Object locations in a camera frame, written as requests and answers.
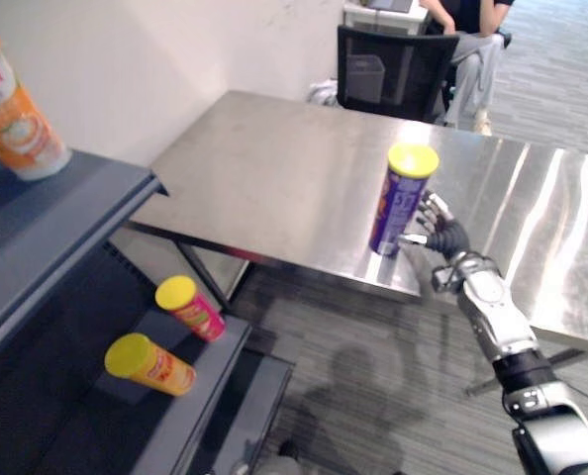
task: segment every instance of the red chip can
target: red chip can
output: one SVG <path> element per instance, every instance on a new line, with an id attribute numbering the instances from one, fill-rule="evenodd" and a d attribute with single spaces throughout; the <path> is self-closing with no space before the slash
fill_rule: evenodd
<path id="1" fill-rule="evenodd" d="M 397 253 L 398 237 L 413 218 L 440 158 L 427 145 L 398 143 L 389 149 L 388 163 L 369 238 L 371 249 L 381 255 Z"/>
<path id="2" fill-rule="evenodd" d="M 206 341 L 215 341 L 226 329 L 222 316 L 186 275 L 175 275 L 159 284 L 155 301 Z"/>

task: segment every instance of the yellow lid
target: yellow lid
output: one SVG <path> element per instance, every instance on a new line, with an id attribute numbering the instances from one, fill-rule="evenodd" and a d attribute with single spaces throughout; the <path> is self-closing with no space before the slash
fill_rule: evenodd
<path id="1" fill-rule="evenodd" d="M 147 363 L 150 346 L 142 333 L 121 336 L 105 353 L 105 369 L 113 376 L 129 378 Z"/>
<path id="2" fill-rule="evenodd" d="M 389 166 L 408 178 L 428 178 L 440 166 L 440 158 L 428 145 L 396 143 L 389 148 Z"/>
<path id="3" fill-rule="evenodd" d="M 197 293 L 193 279 L 185 275 L 174 275 L 159 284 L 155 301 L 164 310 L 176 310 L 188 304 Z"/>

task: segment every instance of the gray metal shelf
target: gray metal shelf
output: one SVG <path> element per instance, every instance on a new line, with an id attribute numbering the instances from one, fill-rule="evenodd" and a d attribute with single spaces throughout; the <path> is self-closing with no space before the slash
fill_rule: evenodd
<path id="1" fill-rule="evenodd" d="M 146 329 L 147 319 L 144 319 L 138 331 Z M 193 388 L 185 397 L 173 401 L 132 475 L 186 473 L 249 333 L 250 325 L 246 322 L 226 318 L 224 336 L 208 343 L 193 363 L 197 371 Z M 151 331 L 147 334 L 155 338 Z"/>
<path id="2" fill-rule="evenodd" d="M 212 466 L 214 473 L 234 473 L 235 467 L 254 465 L 289 381 L 291 365 L 270 356 L 244 351 L 238 366 L 244 364 L 245 358 L 257 357 L 260 362 L 237 416 L 217 453 Z"/>
<path id="3" fill-rule="evenodd" d="M 189 362 L 194 386 L 173 398 L 104 373 L 35 473 L 186 474 L 250 332 L 234 317 L 226 326 L 220 339 L 205 343 L 171 315 L 148 311 L 133 331 Z"/>
<path id="4" fill-rule="evenodd" d="M 0 343 L 49 290 L 161 185 L 150 170 L 75 151 L 57 175 L 0 165 Z"/>

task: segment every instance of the black office chair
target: black office chair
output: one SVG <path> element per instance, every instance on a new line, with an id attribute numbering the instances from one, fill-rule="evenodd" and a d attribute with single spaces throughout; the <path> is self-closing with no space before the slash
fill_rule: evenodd
<path id="1" fill-rule="evenodd" d="M 433 122 L 457 36 L 391 36 L 338 27 L 338 102 L 346 109 Z"/>
<path id="2" fill-rule="evenodd" d="M 503 37 L 503 47 L 507 48 L 512 42 L 512 34 L 505 30 L 499 29 L 497 34 Z M 441 88 L 441 98 L 443 100 L 443 107 L 448 110 L 450 101 L 454 98 L 454 86 L 456 85 L 456 66 L 451 66 L 445 74 L 443 87 Z"/>

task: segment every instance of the seated person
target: seated person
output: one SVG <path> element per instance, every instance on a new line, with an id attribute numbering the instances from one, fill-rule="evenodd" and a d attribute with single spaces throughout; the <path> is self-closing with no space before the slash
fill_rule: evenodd
<path id="1" fill-rule="evenodd" d="M 514 0 L 420 0 L 434 18 L 429 33 L 459 34 L 452 55 L 457 66 L 454 99 L 445 114 L 447 126 L 457 127 L 461 115 L 474 116 L 474 131 L 491 136 L 488 107 L 503 37 L 495 34 Z"/>

